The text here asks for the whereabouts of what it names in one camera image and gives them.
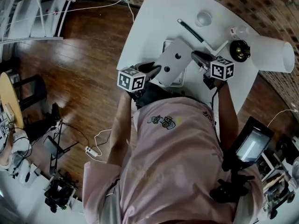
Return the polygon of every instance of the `pink sleeve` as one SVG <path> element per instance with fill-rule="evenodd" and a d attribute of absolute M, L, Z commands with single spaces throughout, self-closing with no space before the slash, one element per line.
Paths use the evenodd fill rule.
<path fill-rule="evenodd" d="M 113 164 L 88 162 L 84 166 L 83 209 L 88 224 L 98 223 L 99 208 L 112 183 L 119 177 L 121 167 Z"/>
<path fill-rule="evenodd" d="M 258 172 L 256 164 L 253 166 L 246 168 L 242 171 L 239 172 L 239 174 L 242 175 L 252 175 L 254 176 L 254 180 L 250 181 L 250 186 L 251 186 L 251 195 L 253 199 L 253 220 L 256 219 L 258 213 L 262 209 L 263 205 L 263 184 L 262 184 L 262 179 L 261 176 Z"/>

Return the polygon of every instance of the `power strip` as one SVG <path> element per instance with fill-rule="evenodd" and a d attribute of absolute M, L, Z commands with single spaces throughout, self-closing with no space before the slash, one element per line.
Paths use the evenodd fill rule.
<path fill-rule="evenodd" d="M 96 151 L 94 151 L 91 147 L 89 147 L 89 146 L 86 146 L 85 147 L 85 153 L 87 153 L 87 154 L 91 154 L 93 157 L 97 157 L 99 154 L 96 152 Z"/>

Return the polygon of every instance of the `white shelf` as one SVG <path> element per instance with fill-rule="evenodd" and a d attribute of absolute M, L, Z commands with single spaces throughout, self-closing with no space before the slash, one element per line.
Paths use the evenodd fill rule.
<path fill-rule="evenodd" d="M 9 19 L 9 14 L 10 11 L 13 7 L 14 0 L 2 0 L 0 1 L 0 10 L 2 11 L 2 22 L 0 26 L 0 40 L 3 40 L 3 37 L 5 35 L 6 29 L 7 29 L 7 24 L 8 24 L 8 19 Z"/>
<path fill-rule="evenodd" d="M 55 35 L 59 18 L 64 8 L 65 2 L 66 0 L 51 0 L 51 1 L 43 2 L 41 4 L 43 15 L 50 14 L 55 11 L 58 11 L 58 13 L 43 16 L 46 34 L 44 33 L 43 30 L 41 17 L 37 17 L 33 24 L 30 37 L 42 37 L 42 36 L 53 37 Z"/>
<path fill-rule="evenodd" d="M 17 39 L 29 37 L 38 11 L 39 6 L 37 0 L 22 0 L 18 2 L 10 25 L 8 38 Z"/>

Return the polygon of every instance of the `lamp shade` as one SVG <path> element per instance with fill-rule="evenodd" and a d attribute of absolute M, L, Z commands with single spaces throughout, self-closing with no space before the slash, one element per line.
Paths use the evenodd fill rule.
<path fill-rule="evenodd" d="M 291 44 L 266 36 L 255 36 L 252 39 L 250 55 L 259 70 L 291 73 L 295 65 Z"/>

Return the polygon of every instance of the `wooden floor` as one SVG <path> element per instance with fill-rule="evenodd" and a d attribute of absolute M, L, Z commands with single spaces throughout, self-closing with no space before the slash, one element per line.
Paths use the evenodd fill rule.
<path fill-rule="evenodd" d="M 105 4 L 76 2 L 73 8 Z M 136 15 L 138 9 L 133 9 L 133 12 Z M 114 119 L 121 92 L 116 86 L 116 66 L 131 26 L 131 13 L 125 6 L 70 12 L 65 19 L 64 40 L 26 41 L 17 46 L 22 79 L 39 74 L 48 91 L 47 106 L 36 104 L 26 109 L 24 116 L 29 115 L 31 122 L 39 120 L 43 117 L 42 108 L 47 111 L 56 102 L 62 108 L 63 121 L 81 130 L 88 138 L 87 143 L 78 131 L 64 127 L 60 143 L 62 148 L 66 148 L 80 141 L 58 161 L 59 169 L 69 172 L 73 180 L 79 181 L 76 193 L 79 198 L 82 197 L 84 163 L 91 160 L 84 148 L 93 146 L 94 136 L 101 130 L 111 128 Z M 27 95 L 28 89 L 24 89 L 23 93 Z M 240 129 L 249 116 L 268 124 L 277 112 L 286 108 L 275 91 L 258 76 L 238 114 Z M 289 133 L 295 123 L 289 112 L 279 115 L 271 125 L 276 132 L 274 140 L 278 140 L 283 133 Z M 102 133 L 97 142 L 105 142 L 108 135 L 109 132 Z M 134 129 L 132 136 L 132 143 L 135 144 Z M 33 146 L 29 159 L 49 176 L 50 154 L 43 147 L 44 138 Z M 105 161 L 109 145 L 104 144 L 100 148 L 103 156 L 99 159 Z"/>

